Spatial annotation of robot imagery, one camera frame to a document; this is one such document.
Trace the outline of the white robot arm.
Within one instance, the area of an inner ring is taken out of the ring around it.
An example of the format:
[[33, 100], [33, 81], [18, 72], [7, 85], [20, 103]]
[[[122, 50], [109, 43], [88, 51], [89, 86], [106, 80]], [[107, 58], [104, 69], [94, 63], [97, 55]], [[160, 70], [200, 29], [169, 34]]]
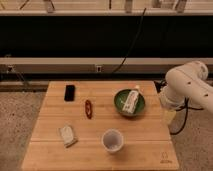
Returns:
[[200, 105], [213, 114], [213, 86], [206, 83], [208, 68], [201, 61], [192, 61], [170, 69], [166, 75], [166, 86], [159, 93], [164, 108], [163, 119], [170, 124], [174, 119], [175, 109], [186, 98]]

